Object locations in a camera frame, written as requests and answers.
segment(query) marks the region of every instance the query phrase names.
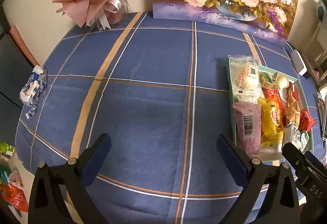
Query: snack package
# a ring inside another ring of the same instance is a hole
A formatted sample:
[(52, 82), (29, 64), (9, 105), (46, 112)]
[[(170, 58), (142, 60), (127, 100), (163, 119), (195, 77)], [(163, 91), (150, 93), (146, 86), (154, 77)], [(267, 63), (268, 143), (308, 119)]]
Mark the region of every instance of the snack package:
[(297, 149), (300, 149), (301, 133), (292, 122), (284, 128), (282, 147), (288, 142), (291, 142)]
[(8, 182), (17, 188), (24, 190), (24, 185), (22, 184), (22, 179), (18, 171), (14, 170), (8, 177)]
[(257, 104), (258, 97), (253, 94), (253, 95), (244, 95), (244, 94), (237, 94), (236, 99), (238, 102), (250, 102), (250, 103), (255, 103)]
[(300, 142), (300, 151), (303, 152), (306, 145), (308, 144), (309, 142), (309, 135), (308, 135), (308, 132), (307, 131), (303, 131), (301, 133), (301, 142)]
[(250, 102), (233, 103), (237, 127), (238, 146), (247, 155), (259, 153), (261, 132), (261, 106)]
[(261, 145), (269, 147), (281, 144), (284, 128), (276, 96), (258, 98), (258, 104), (261, 104)]
[(253, 57), (229, 57), (232, 88), (255, 90), (259, 87), (259, 67)]
[(290, 122), (294, 123), (296, 128), (299, 128), (300, 124), (300, 106), (299, 106), (299, 91), (293, 83), (289, 83), (287, 88), (287, 98), (286, 98), (286, 125)]
[(284, 112), (284, 107), (283, 107), (283, 103), (282, 103), (282, 99), (279, 94), (279, 91), (276, 89), (275, 90), (274, 89), (264, 89), (264, 95), (268, 99), (274, 98), (276, 100), (276, 102), (278, 103), (279, 110), (281, 113), (282, 125), (283, 125), (283, 127), (285, 127), (286, 126), (285, 112)]
[(316, 121), (311, 117), (308, 110), (301, 110), (300, 112), (300, 124), (299, 130), (300, 131), (307, 131), (309, 132), (311, 128), (315, 125)]
[(28, 212), (28, 204), (24, 195), (24, 192), (11, 185), (10, 183), (5, 183), (0, 188), (0, 193), (3, 199), (11, 204), (14, 208)]

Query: purple flower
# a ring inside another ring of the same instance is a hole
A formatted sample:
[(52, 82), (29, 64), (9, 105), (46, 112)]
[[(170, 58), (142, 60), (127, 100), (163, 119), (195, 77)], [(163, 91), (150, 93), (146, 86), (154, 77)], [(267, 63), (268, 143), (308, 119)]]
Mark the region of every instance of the purple flower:
[(277, 30), (277, 33), (280, 35), (283, 35), (284, 29), (281, 27), (281, 25), (278, 21), (277, 12), (272, 8), (267, 8), (266, 10), (267, 10), (268, 16), (271, 19), (272, 25), (274, 25), (274, 28)]

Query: plastic bag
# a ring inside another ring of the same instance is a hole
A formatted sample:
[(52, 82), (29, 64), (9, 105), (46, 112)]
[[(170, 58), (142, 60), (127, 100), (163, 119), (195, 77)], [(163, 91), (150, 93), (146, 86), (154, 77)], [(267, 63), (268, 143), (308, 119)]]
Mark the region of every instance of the plastic bag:
[(228, 56), (232, 89), (255, 90), (259, 87), (259, 67), (251, 56)]
[(8, 182), (17, 188), (24, 190), (24, 185), (22, 184), (22, 179), (18, 173), (18, 171), (14, 170), (8, 177)]
[(284, 127), (276, 97), (258, 98), (258, 104), (261, 104), (261, 145), (282, 144)]
[(28, 212), (28, 204), (24, 192), (11, 184), (5, 183), (0, 188), (3, 199), (11, 204), (14, 208)]
[(235, 121), (238, 145), (247, 155), (258, 154), (260, 150), (261, 106), (250, 102), (235, 102)]

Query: plaid tablecloth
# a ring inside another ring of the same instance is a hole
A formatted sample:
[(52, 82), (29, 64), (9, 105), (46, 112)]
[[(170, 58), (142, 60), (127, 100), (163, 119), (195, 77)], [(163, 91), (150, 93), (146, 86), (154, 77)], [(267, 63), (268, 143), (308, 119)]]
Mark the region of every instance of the plaid tablecloth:
[(28, 108), (22, 111), (18, 156), (35, 173), (41, 160), (63, 164), (108, 133), (112, 150), (87, 191), (110, 223), (218, 223), (241, 191), (215, 146), (231, 129), (227, 55), (253, 55), (300, 79), (316, 120), (314, 154), (325, 162), (316, 88), (298, 76), (291, 51), (152, 13), (129, 14), (108, 31), (74, 27), (45, 63), (48, 84), (37, 113), (27, 120)]

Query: red snack package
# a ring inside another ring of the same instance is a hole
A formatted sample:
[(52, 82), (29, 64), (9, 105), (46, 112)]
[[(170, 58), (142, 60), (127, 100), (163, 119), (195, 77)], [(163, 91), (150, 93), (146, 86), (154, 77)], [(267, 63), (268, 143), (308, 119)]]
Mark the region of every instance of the red snack package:
[(266, 96), (267, 99), (273, 99), (275, 97), (275, 101), (278, 103), (279, 107), (279, 112), (281, 114), (281, 119), (282, 119), (282, 124), (283, 127), (286, 126), (286, 118), (285, 118), (285, 112), (282, 104), (282, 99), (279, 94), (279, 91), (277, 89), (263, 89), (264, 90), (264, 95)]
[(247, 155), (258, 154), (261, 142), (261, 105), (250, 102), (234, 102), (238, 146)]
[(316, 121), (311, 117), (308, 110), (301, 110), (299, 130), (309, 132), (315, 125)]
[(21, 189), (13, 186), (12, 184), (9, 185), (8, 183), (5, 183), (1, 187), (0, 193), (3, 199), (11, 204), (14, 208), (28, 212), (28, 204), (24, 192)]

